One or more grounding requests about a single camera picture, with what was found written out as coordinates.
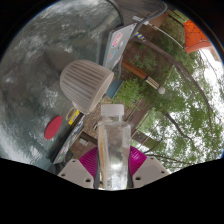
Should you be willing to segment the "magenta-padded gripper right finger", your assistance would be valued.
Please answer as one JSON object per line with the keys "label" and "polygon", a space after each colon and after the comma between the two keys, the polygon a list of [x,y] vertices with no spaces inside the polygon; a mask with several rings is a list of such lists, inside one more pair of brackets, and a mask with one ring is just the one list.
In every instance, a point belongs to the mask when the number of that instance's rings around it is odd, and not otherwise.
{"label": "magenta-padded gripper right finger", "polygon": [[147,157],[135,147],[130,147],[128,188],[140,188],[157,181],[169,172],[155,156]]}

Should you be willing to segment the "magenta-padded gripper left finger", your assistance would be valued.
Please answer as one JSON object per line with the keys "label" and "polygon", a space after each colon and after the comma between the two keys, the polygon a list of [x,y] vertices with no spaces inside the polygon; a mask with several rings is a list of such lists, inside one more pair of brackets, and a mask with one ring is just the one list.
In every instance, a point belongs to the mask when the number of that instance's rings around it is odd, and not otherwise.
{"label": "magenta-padded gripper left finger", "polygon": [[98,148],[94,147],[80,159],[71,159],[58,176],[84,188],[98,189],[100,185]]}

